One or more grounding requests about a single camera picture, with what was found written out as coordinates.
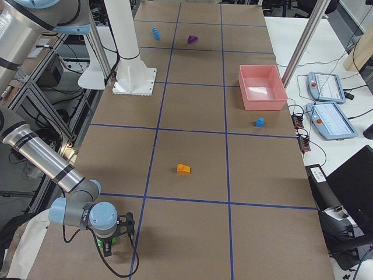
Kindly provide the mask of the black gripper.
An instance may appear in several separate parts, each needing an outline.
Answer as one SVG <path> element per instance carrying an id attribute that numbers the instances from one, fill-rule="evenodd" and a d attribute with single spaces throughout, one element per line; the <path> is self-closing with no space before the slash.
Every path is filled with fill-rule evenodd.
<path id="1" fill-rule="evenodd" d="M 112 238 L 127 235 L 129 238 L 133 238 L 135 234 L 135 220 L 133 213 L 128 212 L 125 215 L 118 215 L 117 222 L 115 225 L 115 231 L 111 235 Z M 105 257 L 112 255 L 112 238 L 103 239 L 103 254 Z"/>

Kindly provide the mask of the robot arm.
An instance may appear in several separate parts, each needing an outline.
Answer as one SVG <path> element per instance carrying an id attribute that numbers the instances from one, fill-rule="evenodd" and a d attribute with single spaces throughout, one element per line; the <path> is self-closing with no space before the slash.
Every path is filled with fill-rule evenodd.
<path id="1" fill-rule="evenodd" d="M 119 215 L 112 203 L 97 202 L 100 183 L 81 175 L 33 132 L 24 119 L 5 106 L 1 106 L 1 142 L 10 145 L 69 194 L 52 203 L 51 222 L 92 230 L 94 237 L 103 242 L 106 257 L 111 255 L 113 238 L 126 234 L 133 239 L 132 213 Z"/>
<path id="2" fill-rule="evenodd" d="M 1 1 L 1 91 L 45 32 L 87 34 L 89 1 Z"/>

